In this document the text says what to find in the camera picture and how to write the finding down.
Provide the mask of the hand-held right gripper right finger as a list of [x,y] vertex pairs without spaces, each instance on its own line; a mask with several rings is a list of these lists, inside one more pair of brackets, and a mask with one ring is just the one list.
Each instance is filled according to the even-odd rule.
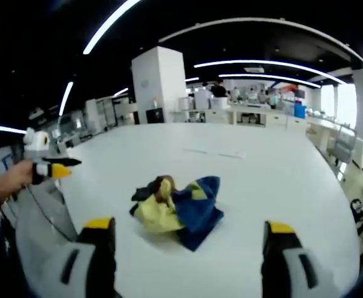
[[291,226],[264,223],[262,297],[332,297],[333,277]]

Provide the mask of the person's left hand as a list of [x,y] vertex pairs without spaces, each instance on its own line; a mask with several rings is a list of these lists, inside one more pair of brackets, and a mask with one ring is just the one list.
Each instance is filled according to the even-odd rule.
[[7,186],[12,194],[32,183],[33,161],[22,160],[7,172]]

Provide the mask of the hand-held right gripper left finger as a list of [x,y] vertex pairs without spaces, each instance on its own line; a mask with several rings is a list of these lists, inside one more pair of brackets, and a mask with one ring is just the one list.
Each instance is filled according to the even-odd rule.
[[90,220],[50,258],[49,296],[117,297],[115,254],[115,219]]

